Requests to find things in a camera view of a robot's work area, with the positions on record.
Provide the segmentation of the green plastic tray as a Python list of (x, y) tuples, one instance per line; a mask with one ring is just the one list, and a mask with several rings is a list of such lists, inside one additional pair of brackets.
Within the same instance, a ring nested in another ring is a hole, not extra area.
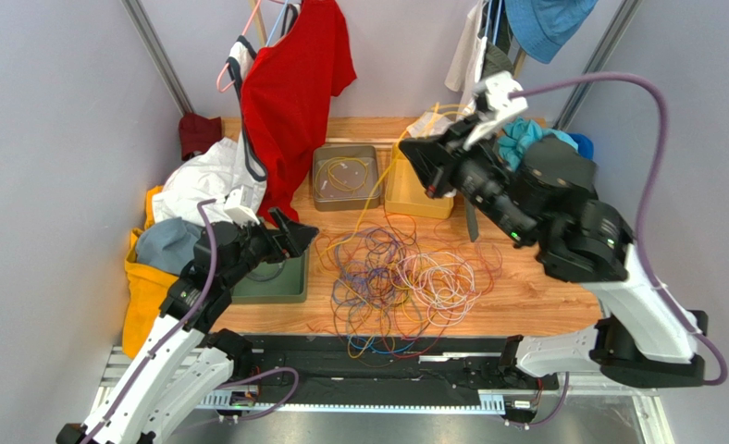
[(309, 253), (279, 264), (260, 264), (235, 285), (232, 304), (293, 304), (306, 301)]

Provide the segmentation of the yellow cloth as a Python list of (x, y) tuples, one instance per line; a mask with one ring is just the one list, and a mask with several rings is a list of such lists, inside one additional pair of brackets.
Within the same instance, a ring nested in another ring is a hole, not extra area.
[(160, 306), (167, 291), (178, 276), (137, 262), (136, 243), (145, 230), (155, 224), (152, 199), (163, 189), (156, 186), (145, 194), (145, 222), (142, 228), (134, 228), (129, 236), (129, 251), (124, 270), (129, 284), (130, 301), (122, 328), (122, 351), (134, 358), (146, 342), (153, 323), (160, 313)]

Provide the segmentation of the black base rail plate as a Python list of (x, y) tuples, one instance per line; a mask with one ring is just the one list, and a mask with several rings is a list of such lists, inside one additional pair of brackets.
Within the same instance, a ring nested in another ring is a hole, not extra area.
[(505, 339), (420, 338), (389, 351), (335, 336), (248, 335), (222, 384), (242, 401), (354, 409), (479, 408), (484, 394), (534, 402), (562, 385), (506, 363)]

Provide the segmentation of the dark blue cloth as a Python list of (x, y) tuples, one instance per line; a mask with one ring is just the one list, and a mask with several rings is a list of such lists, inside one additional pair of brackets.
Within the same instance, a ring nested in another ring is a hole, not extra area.
[(577, 144), (577, 152), (585, 159), (592, 160), (594, 157), (594, 144), (585, 135), (580, 133), (569, 133), (568, 136)]

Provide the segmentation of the grey metal tray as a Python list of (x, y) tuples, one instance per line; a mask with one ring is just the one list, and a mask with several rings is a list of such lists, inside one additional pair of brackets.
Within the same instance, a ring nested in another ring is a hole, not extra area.
[(380, 206), (382, 185), (377, 149), (372, 145), (323, 146), (315, 150), (312, 196), (320, 212)]

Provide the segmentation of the white crumpled cloth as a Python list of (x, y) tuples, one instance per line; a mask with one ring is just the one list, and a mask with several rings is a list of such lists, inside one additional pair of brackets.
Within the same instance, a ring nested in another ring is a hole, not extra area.
[(453, 121), (440, 113), (425, 112), (414, 123), (407, 127), (410, 138), (422, 138), (443, 134)]

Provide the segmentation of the turquoise cloth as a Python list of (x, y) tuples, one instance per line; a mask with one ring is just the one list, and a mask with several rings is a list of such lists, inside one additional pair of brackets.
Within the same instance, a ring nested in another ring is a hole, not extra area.
[(578, 151), (578, 143), (569, 134), (556, 129), (543, 128), (535, 120), (518, 117), (513, 122), (506, 124), (502, 131), (503, 134), (498, 138), (498, 155), (512, 171), (520, 166), (527, 149), (545, 137), (552, 136), (572, 146), (576, 152)]

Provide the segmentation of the grey blue cloth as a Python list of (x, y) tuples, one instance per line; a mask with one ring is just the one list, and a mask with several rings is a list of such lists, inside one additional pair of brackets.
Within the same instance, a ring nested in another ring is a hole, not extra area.
[(155, 223), (135, 243), (136, 262), (178, 276), (194, 258), (201, 228), (181, 218)]

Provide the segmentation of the red t-shirt on hanger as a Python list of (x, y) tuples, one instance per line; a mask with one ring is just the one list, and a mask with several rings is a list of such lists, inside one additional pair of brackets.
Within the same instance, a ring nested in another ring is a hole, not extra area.
[(346, 18), (335, 1), (304, 1), (288, 34), (262, 49), (241, 87), (241, 117), (253, 150), (266, 168), (258, 215), (291, 206), (326, 142), (330, 104), (357, 78)]

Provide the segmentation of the blue hanging hat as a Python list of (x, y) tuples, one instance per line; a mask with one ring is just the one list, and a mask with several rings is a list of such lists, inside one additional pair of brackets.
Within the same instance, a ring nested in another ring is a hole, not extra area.
[(548, 65), (577, 33), (597, 0), (506, 0), (513, 36), (526, 54)]

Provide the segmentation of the white cloth pile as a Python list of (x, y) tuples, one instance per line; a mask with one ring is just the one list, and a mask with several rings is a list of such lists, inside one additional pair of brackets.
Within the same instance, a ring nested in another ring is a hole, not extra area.
[(258, 211), (266, 194), (266, 172), (254, 161), (243, 140), (223, 138), (206, 153), (186, 161), (167, 179), (152, 199), (156, 223), (181, 218), (201, 226), (204, 221), (197, 204), (204, 202), (208, 220), (216, 198), (241, 185), (254, 189), (252, 209)]

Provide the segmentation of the white hanging shirt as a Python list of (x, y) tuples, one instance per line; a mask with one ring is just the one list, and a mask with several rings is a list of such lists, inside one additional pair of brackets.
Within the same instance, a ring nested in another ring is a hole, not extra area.
[(480, 31), (484, 5), (484, 1), (477, 1), (469, 10), (444, 81), (450, 91), (460, 94), (461, 106), (472, 103), (472, 89), (482, 76), (486, 43)]

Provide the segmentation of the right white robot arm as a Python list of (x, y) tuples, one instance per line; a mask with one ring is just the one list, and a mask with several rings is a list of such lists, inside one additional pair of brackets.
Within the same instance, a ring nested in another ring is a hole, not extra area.
[(701, 387), (696, 351), (701, 311), (677, 318), (640, 269), (633, 230), (593, 188), (596, 164), (555, 136), (532, 143), (516, 170), (485, 141), (468, 144), (476, 122), (398, 147), (431, 198), (459, 192), (517, 248), (537, 246), (544, 273), (590, 291), (604, 318), (573, 333), (509, 337), (500, 363), (519, 376), (598, 372), (639, 389)]

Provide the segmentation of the olive hanging garment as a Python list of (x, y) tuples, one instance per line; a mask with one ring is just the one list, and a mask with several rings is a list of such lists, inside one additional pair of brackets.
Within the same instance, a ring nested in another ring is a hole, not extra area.
[(490, 41), (486, 41), (481, 78), (484, 79), (501, 72), (508, 72), (510, 75), (513, 75), (514, 64), (508, 55), (498, 46)]

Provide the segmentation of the pink clothes hanger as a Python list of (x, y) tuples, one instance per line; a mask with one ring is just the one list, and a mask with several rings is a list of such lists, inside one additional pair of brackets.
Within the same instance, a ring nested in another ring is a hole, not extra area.
[(216, 78), (216, 90), (225, 93), (231, 88), (240, 88), (249, 74), (257, 56), (257, 50), (248, 39), (250, 29), (255, 29), (258, 42), (266, 42), (266, 27), (263, 20), (262, 1), (250, 1), (251, 13), (243, 31), (231, 46), (224, 67)]

